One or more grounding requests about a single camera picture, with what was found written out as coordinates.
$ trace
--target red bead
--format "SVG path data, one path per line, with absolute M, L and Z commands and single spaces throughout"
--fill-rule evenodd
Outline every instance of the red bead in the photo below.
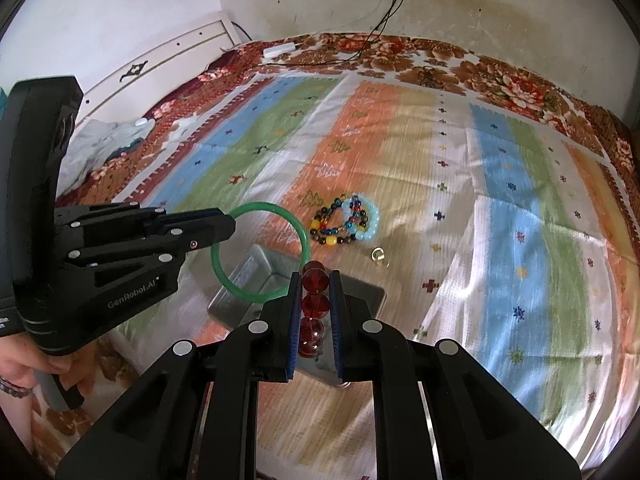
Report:
M 320 341 L 324 335 L 324 325 L 319 319 L 303 317 L 300 320 L 300 341 Z
M 309 269 L 302 275 L 302 286 L 311 294 L 324 292 L 329 286 L 329 276 L 323 269 Z
M 302 274 L 307 272 L 309 269 L 322 269 L 324 270 L 324 272 L 326 272 L 326 268 L 318 260 L 311 260 L 310 262 L 307 262 L 305 266 L 302 267 Z
M 322 339 L 319 341 L 302 341 L 298 343 L 298 355 L 300 357 L 316 357 L 322 349 Z
M 329 312 L 329 298 L 324 294 L 307 294 L 302 298 L 302 312 L 305 316 L 320 319 Z

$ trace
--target blue stripe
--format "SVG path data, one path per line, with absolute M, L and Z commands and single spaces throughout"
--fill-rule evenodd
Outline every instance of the blue stripe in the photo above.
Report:
M 145 201 L 154 205 L 177 205 L 190 192 L 191 188 L 204 176 L 220 157 L 247 133 L 252 125 L 260 120 L 260 115 L 270 110 L 281 100 L 287 91 L 306 81 L 305 78 L 277 78 L 263 87 L 255 96 L 245 102 L 227 121 L 206 135 L 174 169 L 169 178 L 165 178 Z
M 541 204 L 504 115 L 475 105 L 471 109 L 489 197 L 479 200 L 489 201 L 490 222 L 484 338 L 478 360 L 540 418 L 550 347 L 548 255 Z M 524 234 L 522 243 L 518 231 Z M 526 269 L 526 278 L 518 276 L 519 267 Z M 522 320 L 514 312 L 518 307 L 524 311 Z M 522 362 L 516 363 L 520 352 Z

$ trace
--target green ring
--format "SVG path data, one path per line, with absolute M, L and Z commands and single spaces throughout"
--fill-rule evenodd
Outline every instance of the green ring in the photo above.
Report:
M 300 244 L 302 245 L 302 254 L 300 255 L 300 267 L 302 268 L 310 259 L 311 259 L 311 248 L 309 247 L 309 238 L 306 234 L 305 227 L 300 223 L 290 211 L 287 211 L 283 207 L 279 205 L 271 204 L 269 202 L 249 202 L 247 204 L 242 204 L 229 213 L 227 213 L 231 218 L 236 219 L 244 213 L 248 213 L 250 211 L 268 211 L 271 213 L 276 213 L 276 215 L 281 216 L 291 225 L 298 233 L 298 237 L 300 238 Z M 251 292 L 245 292 L 237 285 L 235 285 L 225 274 L 225 271 L 222 269 L 222 265 L 220 265 L 220 244 L 213 244 L 211 246 L 211 266 L 213 267 L 213 272 L 216 273 L 216 276 L 222 283 L 222 286 L 226 288 L 229 292 L 231 292 L 236 298 L 240 298 L 241 300 L 248 301 L 249 303 L 266 303 L 269 300 L 274 300 L 275 298 L 281 298 L 286 296 L 289 287 L 284 286 L 280 290 L 276 290 L 274 292 L 268 292 L 265 294 L 253 294 Z

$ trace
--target black cable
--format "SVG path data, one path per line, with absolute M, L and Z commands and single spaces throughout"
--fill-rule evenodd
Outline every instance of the black cable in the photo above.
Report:
M 354 53 L 351 57 L 348 57 L 347 59 L 334 59 L 334 60 L 331 60 L 331 61 L 325 61 L 324 63 L 262 63 L 262 64 L 260 64 L 258 66 L 268 66 L 268 65 L 273 65 L 273 66 L 324 66 L 324 65 L 347 63 L 349 61 L 353 61 L 354 59 L 360 59 L 360 57 L 362 56 L 362 53 L 369 46 L 369 40 L 373 36 L 373 33 L 378 29 L 378 27 L 380 25 L 382 25 L 384 23 L 384 25 L 382 27 L 382 30 L 380 30 L 380 33 L 378 34 L 378 36 L 375 39 L 375 41 L 377 41 L 380 38 L 380 36 L 382 36 L 382 33 L 384 32 L 384 30 L 386 28 L 386 24 L 389 22 L 389 19 L 396 12 L 398 12 L 398 10 L 402 6 L 402 3 L 404 2 L 404 0 L 400 0 L 400 4 L 394 10 L 394 7 L 396 6 L 397 2 L 398 2 L 398 0 L 392 0 L 391 1 L 391 5 L 390 5 L 388 11 L 385 12 L 385 14 L 382 17 L 382 19 L 380 20 L 380 22 L 372 29 L 372 31 L 367 36 L 367 39 L 364 40 L 364 44 L 362 45 L 362 48 L 359 51 L 357 51 L 356 53 Z
M 244 30 L 244 28 L 242 28 L 242 27 L 241 27 L 240 25 L 238 25 L 236 22 L 231 22 L 231 25 L 234 25 L 234 26 L 236 26 L 237 28 L 239 28 L 240 30 L 242 30 L 242 31 L 244 32 L 244 35 L 245 35 L 246 37 L 248 37 L 248 38 L 249 38 L 249 41 L 253 41 L 253 40 L 252 40 L 252 38 L 251 38 L 251 36 L 249 36 L 249 35 L 246 33 L 246 30 Z

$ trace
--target wall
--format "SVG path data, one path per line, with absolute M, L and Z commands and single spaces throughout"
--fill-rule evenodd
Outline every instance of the wall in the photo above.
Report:
M 254 38 L 370 30 L 391 0 L 221 0 Z M 640 48 L 611 0 L 405 0 L 386 32 L 525 66 L 627 121 Z
M 27 0 L 0 41 L 0 86 L 73 74 L 86 91 L 220 9 L 220 0 Z

